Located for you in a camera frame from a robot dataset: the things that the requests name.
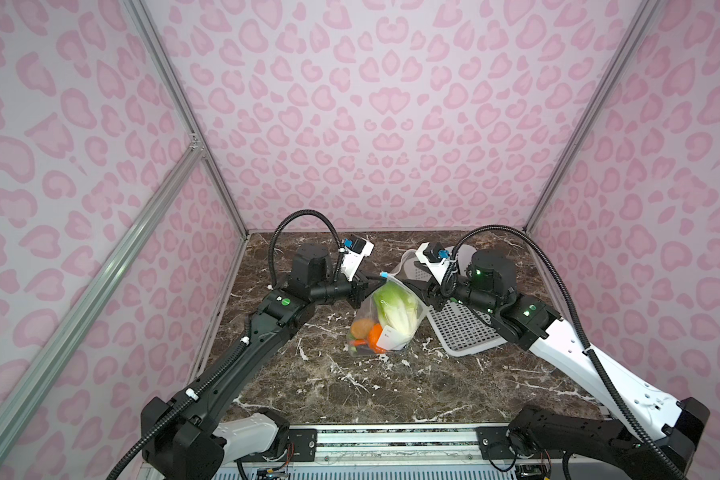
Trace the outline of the green toy lettuce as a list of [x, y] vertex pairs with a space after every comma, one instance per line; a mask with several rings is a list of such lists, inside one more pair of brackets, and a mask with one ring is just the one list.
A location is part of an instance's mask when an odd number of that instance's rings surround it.
[[409, 289], [388, 280], [372, 296], [379, 322], [405, 337], [412, 337], [420, 323], [419, 298]]

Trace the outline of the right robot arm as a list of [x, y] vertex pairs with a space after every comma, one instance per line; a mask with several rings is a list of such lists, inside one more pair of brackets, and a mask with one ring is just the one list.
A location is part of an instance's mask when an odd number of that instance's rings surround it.
[[509, 423], [506, 444], [530, 457], [545, 450], [598, 460], [631, 479], [684, 479], [710, 417], [697, 399], [678, 399], [641, 379], [586, 340], [575, 323], [537, 297], [519, 292], [514, 263], [479, 250], [464, 274], [455, 251], [423, 244], [416, 252], [431, 278], [421, 299], [435, 309], [467, 308], [507, 343], [555, 366], [611, 414], [590, 420], [527, 405]]

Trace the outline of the clear zip top bag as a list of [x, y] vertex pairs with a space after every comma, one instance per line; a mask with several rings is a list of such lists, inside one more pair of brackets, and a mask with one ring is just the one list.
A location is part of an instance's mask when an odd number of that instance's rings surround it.
[[386, 272], [380, 278], [383, 284], [361, 303], [347, 333], [347, 349], [353, 356], [403, 351], [427, 314], [428, 307], [406, 279]]

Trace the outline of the aluminium diagonal wall bar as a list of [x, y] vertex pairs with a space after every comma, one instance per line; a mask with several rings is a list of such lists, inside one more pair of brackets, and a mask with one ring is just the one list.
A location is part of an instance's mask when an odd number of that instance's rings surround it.
[[187, 148], [1, 404], [0, 466], [205, 154], [203, 144]]

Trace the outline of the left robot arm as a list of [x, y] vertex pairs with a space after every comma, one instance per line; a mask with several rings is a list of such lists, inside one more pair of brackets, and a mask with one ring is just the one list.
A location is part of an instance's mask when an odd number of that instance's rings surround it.
[[322, 245], [300, 246], [290, 272], [277, 278], [237, 342], [169, 400], [147, 403], [140, 414], [141, 438], [127, 456], [142, 456], [166, 479], [210, 479], [228, 461], [260, 453], [279, 457], [287, 420], [265, 411], [222, 434], [218, 427], [229, 405], [317, 306], [346, 301], [359, 308], [382, 283], [360, 270], [347, 275], [334, 267]]

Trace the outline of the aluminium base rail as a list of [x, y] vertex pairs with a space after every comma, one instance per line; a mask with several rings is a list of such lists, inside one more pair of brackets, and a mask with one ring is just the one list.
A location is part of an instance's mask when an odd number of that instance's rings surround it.
[[293, 427], [273, 412], [175, 421], [140, 450], [166, 479], [567, 479], [584, 470], [653, 479], [646, 444], [615, 420], [531, 409], [509, 425]]

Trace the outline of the aluminium corner post right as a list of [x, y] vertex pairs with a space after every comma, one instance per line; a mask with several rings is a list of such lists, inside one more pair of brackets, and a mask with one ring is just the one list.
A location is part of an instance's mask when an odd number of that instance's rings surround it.
[[530, 217], [525, 224], [524, 231], [532, 234], [542, 222], [542, 217], [553, 202], [553, 197], [563, 179], [573, 165], [587, 136], [595, 126], [599, 115], [605, 108], [618, 82], [632, 59], [637, 54], [645, 37], [651, 32], [653, 24], [664, 9], [665, 1], [644, 0], [638, 5], [637, 11], [630, 21], [618, 47], [612, 54], [610, 61], [598, 81], [592, 97], [584, 108], [577, 121], [572, 135], [560, 154], [541, 195], [534, 206]]

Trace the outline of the white perforated plastic basket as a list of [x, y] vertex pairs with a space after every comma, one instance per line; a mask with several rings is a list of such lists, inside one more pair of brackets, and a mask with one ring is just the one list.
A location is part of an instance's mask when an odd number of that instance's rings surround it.
[[[418, 265], [414, 249], [403, 254], [396, 276], [398, 279], [424, 283], [432, 278], [428, 270]], [[441, 346], [452, 357], [478, 354], [506, 343], [505, 339], [487, 325], [487, 314], [482, 315], [485, 321], [478, 320], [467, 307], [458, 303], [448, 302], [441, 310], [429, 307], [426, 318]]]

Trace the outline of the aluminium corner post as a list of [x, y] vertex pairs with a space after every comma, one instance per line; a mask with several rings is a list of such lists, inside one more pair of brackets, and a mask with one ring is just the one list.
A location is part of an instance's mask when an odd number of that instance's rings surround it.
[[637, 54], [645, 37], [651, 32], [653, 24], [664, 9], [665, 1], [644, 0], [638, 5], [637, 11], [630, 21], [618, 47], [612, 54], [610, 61], [598, 81], [592, 97], [584, 108], [577, 121], [572, 135], [560, 154], [541, 195], [534, 206], [530, 217], [525, 224], [524, 231], [532, 234], [542, 222], [542, 217], [553, 202], [553, 197], [563, 179], [573, 165], [587, 136], [595, 126], [599, 115], [605, 108], [618, 82], [632, 59]]
[[237, 233], [244, 240], [247, 240], [249, 238], [249, 230], [245, 226], [239, 209], [235, 205], [216, 158], [207, 144], [206, 136], [198, 123], [188, 94], [181, 84], [179, 75], [170, 60], [167, 48], [162, 41], [147, 3], [142, 0], [125, 0], [122, 1], [122, 4], [144, 42], [147, 55], [152, 60], [166, 93], [171, 99], [185, 130], [191, 137], [192, 144], [200, 151], [201, 161], [211, 177], [212, 185], [221, 197], [222, 205], [231, 217]]

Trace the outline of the brown toy bread roll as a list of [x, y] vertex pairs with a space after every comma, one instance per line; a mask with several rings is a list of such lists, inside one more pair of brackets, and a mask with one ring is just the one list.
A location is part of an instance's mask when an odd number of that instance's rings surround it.
[[376, 322], [370, 318], [356, 319], [351, 327], [350, 334], [356, 340], [366, 340]]

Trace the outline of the aluminium corner post left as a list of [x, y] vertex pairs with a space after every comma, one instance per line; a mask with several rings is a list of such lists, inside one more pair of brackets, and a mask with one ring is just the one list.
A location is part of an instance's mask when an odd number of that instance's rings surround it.
[[212, 185], [221, 197], [222, 205], [231, 217], [237, 233], [244, 240], [247, 240], [249, 238], [249, 230], [245, 226], [239, 209], [235, 205], [216, 158], [207, 144], [206, 136], [198, 123], [188, 94], [181, 84], [179, 75], [170, 60], [167, 48], [162, 41], [147, 3], [142, 0], [125, 0], [122, 1], [122, 4], [144, 42], [147, 55], [152, 60], [166, 93], [171, 99], [185, 130], [191, 137], [192, 144], [200, 151], [201, 161], [211, 177]]

